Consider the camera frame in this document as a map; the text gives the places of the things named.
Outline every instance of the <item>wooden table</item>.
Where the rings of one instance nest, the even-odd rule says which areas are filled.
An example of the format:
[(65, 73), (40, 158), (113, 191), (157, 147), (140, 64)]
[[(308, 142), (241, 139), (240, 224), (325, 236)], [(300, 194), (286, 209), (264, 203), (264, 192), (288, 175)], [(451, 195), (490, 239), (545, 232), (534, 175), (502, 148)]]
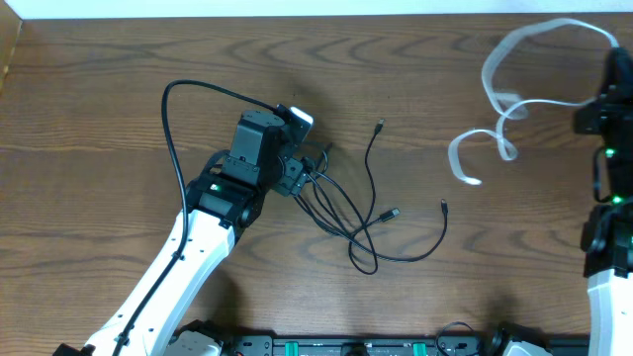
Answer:
[[(586, 333), (579, 250), (593, 205), (598, 137), (572, 133), (572, 110), (529, 107), (508, 123), (519, 148), (502, 162), (488, 137), (462, 143), (453, 177), (447, 146), (497, 120), (480, 70), (509, 31), (554, 16), (174, 19), (27, 22), (0, 99), (1, 354), (81, 345), (124, 301), (173, 226), (179, 196), (159, 119), (164, 86), (212, 81), (316, 118), (331, 141), (330, 175), (363, 212), (362, 158), (371, 155), (384, 253), (431, 246), (449, 203), (449, 232), (423, 262), (383, 262), (373, 277), (347, 245), (320, 231), (291, 199), (268, 195), (259, 220), (214, 272), (183, 321), (211, 318), (279, 334), (422, 334), (463, 320), (500, 320)], [(633, 16), (580, 19), (633, 45)], [(601, 81), (607, 41), (579, 28), (530, 39), (497, 73), (525, 98), (582, 100)], [(187, 180), (230, 146), (250, 108), (200, 88), (170, 102)], [(342, 198), (336, 200), (342, 205)]]

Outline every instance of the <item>cable plug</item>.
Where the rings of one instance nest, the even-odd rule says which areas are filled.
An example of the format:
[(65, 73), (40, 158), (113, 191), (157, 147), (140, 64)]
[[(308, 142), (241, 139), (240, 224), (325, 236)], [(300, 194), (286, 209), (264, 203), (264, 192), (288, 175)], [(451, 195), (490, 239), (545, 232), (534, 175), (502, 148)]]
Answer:
[(442, 199), (440, 204), (442, 206), (442, 213), (444, 213), (444, 215), (448, 215), (448, 203), (446, 203), (446, 201)]
[(388, 212), (386, 212), (386, 213), (382, 213), (382, 214), (380, 214), (380, 216), (378, 217), (378, 220), (379, 220), (381, 223), (384, 223), (384, 222), (386, 222), (386, 221), (389, 221), (389, 220), (391, 220), (391, 219), (393, 219), (393, 218), (397, 217), (399, 214), (400, 214), (400, 209), (395, 208), (395, 209), (390, 210), (390, 211), (388, 211)]
[(380, 130), (383, 129), (383, 125), (385, 124), (385, 119), (381, 119), (378, 121), (378, 124), (376, 124), (376, 128), (374, 129), (374, 134), (378, 134), (380, 132)]

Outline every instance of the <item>white wall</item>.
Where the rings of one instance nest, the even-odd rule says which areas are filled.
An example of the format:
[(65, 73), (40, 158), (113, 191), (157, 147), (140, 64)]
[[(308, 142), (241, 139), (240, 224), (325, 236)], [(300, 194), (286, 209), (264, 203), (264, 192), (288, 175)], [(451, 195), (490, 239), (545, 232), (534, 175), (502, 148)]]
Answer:
[(631, 12), (633, 0), (6, 0), (23, 19)]

